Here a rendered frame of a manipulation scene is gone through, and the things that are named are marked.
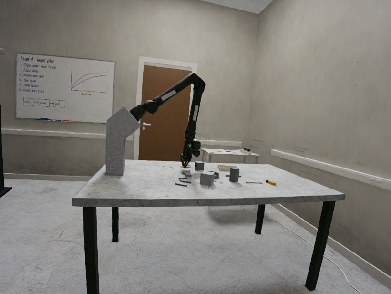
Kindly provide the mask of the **beige open rectangular tray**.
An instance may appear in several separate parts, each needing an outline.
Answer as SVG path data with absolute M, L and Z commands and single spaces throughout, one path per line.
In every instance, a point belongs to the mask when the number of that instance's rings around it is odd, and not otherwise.
M 238 168 L 237 166 L 218 165 L 219 171 L 230 171 L 230 168 Z

